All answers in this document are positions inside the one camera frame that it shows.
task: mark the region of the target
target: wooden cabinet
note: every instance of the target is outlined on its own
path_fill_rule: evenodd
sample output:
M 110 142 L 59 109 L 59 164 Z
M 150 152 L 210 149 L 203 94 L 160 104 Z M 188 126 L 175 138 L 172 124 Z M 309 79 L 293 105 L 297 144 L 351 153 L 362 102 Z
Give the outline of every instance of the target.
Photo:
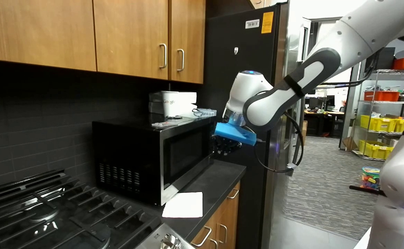
M 99 72 L 201 83 L 204 0 L 93 0 Z
M 217 210 L 211 214 L 211 217 L 206 221 L 203 228 L 190 241 L 194 247 L 235 247 L 239 189 L 240 184 L 237 182 L 229 195 L 217 207 Z
M 206 3 L 172 0 L 170 4 L 170 79 L 201 83 Z
M 217 218 L 217 241 L 218 247 L 235 249 L 236 220 L 239 206 L 239 189 L 236 184 L 226 199 L 219 206 L 219 214 Z
M 286 3 L 286 0 L 248 0 L 254 8 L 265 8 L 276 3 Z
M 91 0 L 0 0 L 0 61 L 95 70 Z
M 201 83 L 206 0 L 0 0 L 0 61 Z
M 96 69 L 167 79 L 167 0 L 93 0 Z

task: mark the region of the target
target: gas stove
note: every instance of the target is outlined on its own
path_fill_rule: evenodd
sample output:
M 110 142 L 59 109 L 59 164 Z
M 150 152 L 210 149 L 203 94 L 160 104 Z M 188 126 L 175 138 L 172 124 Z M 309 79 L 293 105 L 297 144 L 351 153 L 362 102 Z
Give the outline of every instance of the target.
M 170 239 L 182 241 L 160 223 L 157 209 L 84 185 L 62 170 L 0 185 L 0 249 L 165 247 Z

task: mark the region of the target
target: black microwave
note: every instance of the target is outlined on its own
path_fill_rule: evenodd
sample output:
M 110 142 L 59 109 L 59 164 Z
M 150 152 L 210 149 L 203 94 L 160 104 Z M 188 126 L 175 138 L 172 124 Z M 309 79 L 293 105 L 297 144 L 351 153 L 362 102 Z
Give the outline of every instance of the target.
M 92 122 L 96 185 L 163 206 L 210 164 L 214 117 Z

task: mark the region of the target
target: cable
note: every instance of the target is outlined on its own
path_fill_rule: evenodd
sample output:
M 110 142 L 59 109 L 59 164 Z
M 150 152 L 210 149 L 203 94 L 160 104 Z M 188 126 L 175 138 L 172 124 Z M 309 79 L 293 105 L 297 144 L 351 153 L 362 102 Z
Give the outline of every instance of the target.
M 380 54 L 380 50 L 377 50 L 370 57 L 372 61 L 369 62 L 367 70 L 365 72 L 365 75 L 363 75 L 363 77 L 361 80 L 355 80 L 355 81 L 323 81 L 320 84 L 336 86 L 336 88 L 338 88 L 338 87 L 355 87 L 355 86 L 361 84 L 362 81 L 367 80 L 370 77 L 372 72 L 377 68 L 379 54 Z
M 275 173 L 275 174 L 279 174 L 279 173 L 287 173 L 287 171 L 291 171 L 291 170 L 293 170 L 293 169 L 276 170 L 276 169 L 271 169 L 271 167 L 265 166 L 265 163 L 262 163 L 262 162 L 258 159 L 258 155 L 257 155 L 257 145 L 254 145 L 254 155 L 255 155 L 255 159 L 257 159 L 257 162 L 258 162 L 258 164 L 260 164 L 261 167 L 264 167 L 265 170 L 272 171 L 272 173 Z
M 293 162 L 295 166 L 298 166 L 301 159 L 302 159 L 302 151 L 304 151 L 301 130 L 300 130 L 300 126 L 297 124 L 297 122 L 291 116 L 289 116 L 286 112 L 284 112 L 284 116 L 293 124 L 293 127 L 294 127 L 294 130 L 297 133 L 297 141 L 300 141 L 300 155 L 297 158 L 297 162 Z
M 301 159 L 302 159 L 302 151 L 304 151 L 304 146 L 302 146 L 301 130 L 300 130 L 298 124 L 295 123 L 295 120 L 294 120 L 291 116 L 289 116 L 286 112 L 284 112 L 284 116 L 286 116 L 286 119 L 293 124 L 293 127 L 294 127 L 294 130 L 295 130 L 295 133 L 297 133 L 297 142 L 300 142 L 300 155 L 298 155 L 298 158 L 297 158 L 297 162 L 294 162 L 295 159 L 293 158 L 293 162 L 291 162 L 291 163 L 293 163 L 293 167 L 287 167 L 287 169 L 283 169 L 283 170 L 275 170 L 275 169 L 268 167 L 265 163 L 262 163 L 262 162 L 260 160 L 258 153 L 257 153 L 257 145 L 254 145 L 254 155 L 255 155 L 255 159 L 257 159 L 258 164 L 260 164 L 261 167 L 264 167 L 265 170 L 272 171 L 272 173 L 289 173 L 289 171 L 291 171 L 295 166 L 298 166 L 300 162 L 301 162 Z

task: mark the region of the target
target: desk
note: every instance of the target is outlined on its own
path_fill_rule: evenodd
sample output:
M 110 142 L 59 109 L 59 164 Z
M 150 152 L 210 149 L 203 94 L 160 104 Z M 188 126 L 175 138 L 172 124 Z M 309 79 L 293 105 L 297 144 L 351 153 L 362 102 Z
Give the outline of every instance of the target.
M 343 117 L 344 112 L 304 112 L 304 120 L 308 122 L 307 135 L 340 137 Z

